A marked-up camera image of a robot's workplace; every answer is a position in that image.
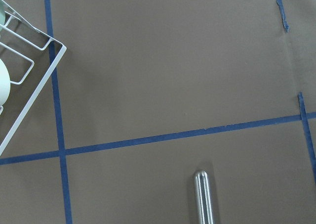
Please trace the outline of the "white cup in rack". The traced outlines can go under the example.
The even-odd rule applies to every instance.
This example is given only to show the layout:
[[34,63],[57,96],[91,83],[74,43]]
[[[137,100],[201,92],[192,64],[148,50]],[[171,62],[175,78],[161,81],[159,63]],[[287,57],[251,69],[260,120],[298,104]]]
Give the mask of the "white cup in rack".
[[3,105],[8,100],[10,94],[10,76],[5,63],[0,60],[0,113],[3,112]]

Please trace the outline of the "steel muddler black tip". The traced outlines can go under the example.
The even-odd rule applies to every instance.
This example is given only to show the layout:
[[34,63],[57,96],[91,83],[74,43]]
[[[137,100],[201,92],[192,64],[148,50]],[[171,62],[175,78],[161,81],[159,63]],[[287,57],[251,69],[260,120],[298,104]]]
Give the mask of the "steel muddler black tip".
[[199,170],[194,174],[194,187],[198,222],[214,224],[213,205],[209,177],[206,171]]

